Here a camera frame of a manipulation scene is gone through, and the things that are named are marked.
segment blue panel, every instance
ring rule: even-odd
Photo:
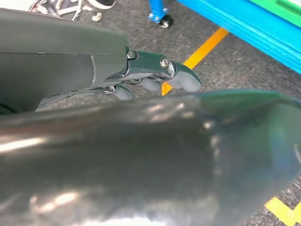
[[[248,0],[178,0],[301,73],[301,29]]]

